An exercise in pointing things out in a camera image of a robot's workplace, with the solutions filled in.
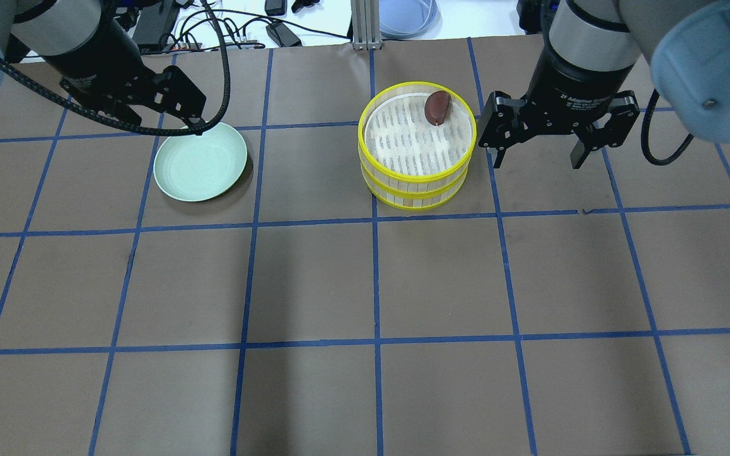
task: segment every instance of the brown object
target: brown object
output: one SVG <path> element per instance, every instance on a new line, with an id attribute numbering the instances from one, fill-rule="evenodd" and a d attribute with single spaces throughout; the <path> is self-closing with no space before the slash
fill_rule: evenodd
<path id="1" fill-rule="evenodd" d="M 449 113 L 452 96 L 446 90 L 438 90 L 428 96 L 424 102 L 424 117 L 430 124 L 438 127 L 444 123 Z"/>

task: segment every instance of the plate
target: plate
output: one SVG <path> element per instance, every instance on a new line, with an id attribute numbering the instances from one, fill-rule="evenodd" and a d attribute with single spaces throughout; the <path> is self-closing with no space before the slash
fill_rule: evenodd
<path id="1" fill-rule="evenodd" d="M 154 158 L 160 190 L 180 201 L 203 201 L 229 190 L 247 165 L 247 143 L 220 123 L 202 136 L 171 136 Z"/>

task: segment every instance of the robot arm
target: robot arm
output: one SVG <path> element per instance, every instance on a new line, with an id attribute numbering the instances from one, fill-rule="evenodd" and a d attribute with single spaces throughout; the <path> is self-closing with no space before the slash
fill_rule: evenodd
<path id="1" fill-rule="evenodd" d="M 179 67 L 157 74 L 100 0 L 0 0 L 0 57 L 13 34 L 62 76 L 81 106 L 139 125 L 131 105 L 205 123 L 205 95 Z"/>
<path id="2" fill-rule="evenodd" d="M 564 0 L 527 93 L 492 92 L 478 144 L 498 150 L 495 167 L 508 147 L 538 135 L 576 133 L 574 168 L 600 147 L 620 146 L 639 109 L 634 93 L 619 89 L 641 53 L 684 126 L 730 142 L 730 0 Z"/>

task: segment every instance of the stacked basket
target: stacked basket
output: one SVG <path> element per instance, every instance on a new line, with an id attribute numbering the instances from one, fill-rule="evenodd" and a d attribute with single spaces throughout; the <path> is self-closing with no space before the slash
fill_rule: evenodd
<path id="1" fill-rule="evenodd" d="M 439 90 L 452 101 L 446 121 L 433 126 L 424 117 L 424 103 Z M 362 178 L 371 192 L 402 210 L 428 210 L 449 201 L 463 185 L 475 147 L 475 117 L 452 90 L 406 82 L 368 103 L 357 136 Z"/>

